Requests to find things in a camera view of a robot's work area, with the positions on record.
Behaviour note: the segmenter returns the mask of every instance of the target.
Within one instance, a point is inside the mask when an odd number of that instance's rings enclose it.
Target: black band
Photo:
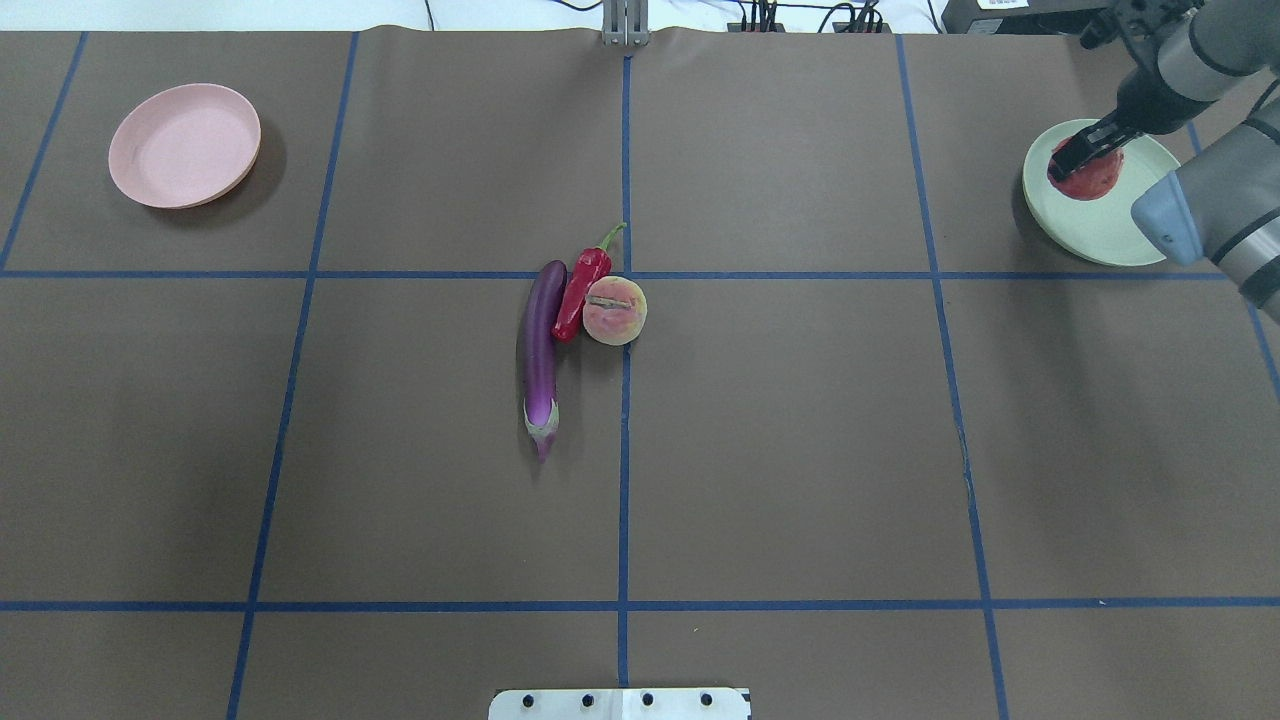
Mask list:
[[[1277,291],[1280,291],[1280,255],[1272,258],[1271,261],[1249,275],[1249,279],[1240,283],[1240,295],[1254,307],[1266,305],[1267,300],[1271,300],[1271,296]]]
[[[1249,126],[1251,128],[1253,128],[1253,129],[1261,132],[1262,135],[1270,137],[1271,142],[1275,142],[1276,145],[1280,145],[1280,129],[1276,129],[1275,126],[1272,126],[1270,123],[1265,123],[1265,122],[1262,122],[1262,120],[1260,120],[1257,118],[1249,118],[1249,119],[1244,120],[1240,124],[1242,126]]]
[[[1251,234],[1258,232],[1258,228],[1261,228],[1262,225],[1270,223],[1271,220],[1274,220],[1276,218],[1280,218],[1280,208],[1276,208],[1275,210],[1271,210],[1270,213],[1267,213],[1266,215],[1262,215],[1257,220],[1253,220],[1252,223],[1244,225],[1244,229],[1242,229],[1240,232],[1233,234],[1230,240],[1228,240],[1226,242],[1224,242],[1222,246],[1219,247],[1217,251],[1213,252],[1212,256],[1210,256],[1208,261],[1213,263],[1215,265],[1217,265],[1219,263],[1222,261],[1222,258],[1226,258],[1228,252],[1235,250],[1236,245],[1244,242],[1244,238],[1247,238]]]
[[[1192,50],[1196,53],[1196,56],[1201,59],[1201,63],[1204,63],[1215,72],[1230,77],[1249,77],[1256,72],[1256,70],[1233,70],[1231,68],[1228,68],[1226,65],[1222,65],[1215,61],[1212,58],[1210,58],[1208,54],[1204,53],[1204,47],[1201,46],[1199,40],[1196,40],[1196,20],[1192,20],[1192,27],[1187,29],[1187,40],[1192,41]]]

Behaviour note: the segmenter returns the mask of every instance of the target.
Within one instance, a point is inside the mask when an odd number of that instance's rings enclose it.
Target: red fruit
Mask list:
[[[1059,142],[1053,152],[1061,150],[1069,140],[1071,138],[1069,137]],[[1068,176],[1062,182],[1053,179],[1053,176],[1050,176],[1047,169],[1044,172],[1050,184],[1071,200],[1097,200],[1111,192],[1111,188],[1116,186],[1116,181],[1120,179],[1120,167],[1123,164],[1124,149],[1117,147],[1110,155],[1089,160],[1083,168]]]

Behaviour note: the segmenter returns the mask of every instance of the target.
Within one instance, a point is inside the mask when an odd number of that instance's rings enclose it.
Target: green pepper stem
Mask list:
[[[625,227],[627,227],[626,223],[618,223],[618,227],[616,227],[612,231],[609,231],[609,234],[604,236],[604,240],[602,240],[600,245],[596,245],[596,247],[600,249],[600,250],[604,250],[605,252],[608,252],[609,251],[609,243],[613,242],[613,238],[620,232],[622,232],[622,228],[625,228]]]

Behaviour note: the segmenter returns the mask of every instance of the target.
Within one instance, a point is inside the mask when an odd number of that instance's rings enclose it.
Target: white bracket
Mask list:
[[[604,0],[604,44],[649,45],[649,0]]]
[[[751,720],[751,693],[735,688],[504,691],[489,720]]]

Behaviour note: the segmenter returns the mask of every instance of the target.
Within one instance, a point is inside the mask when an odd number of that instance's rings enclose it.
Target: plate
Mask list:
[[[151,208],[192,208],[236,187],[257,159],[262,126],[243,95],[193,83],[152,95],[111,137],[115,187]]]
[[[1059,245],[1101,265],[1135,268],[1165,259],[1129,215],[1147,188],[1178,169],[1178,159],[1153,138],[1142,136],[1124,146],[1120,177],[1097,200],[1073,200],[1048,182],[1053,147],[1097,120],[1070,120],[1044,131],[1023,161],[1023,195],[1036,222]]]

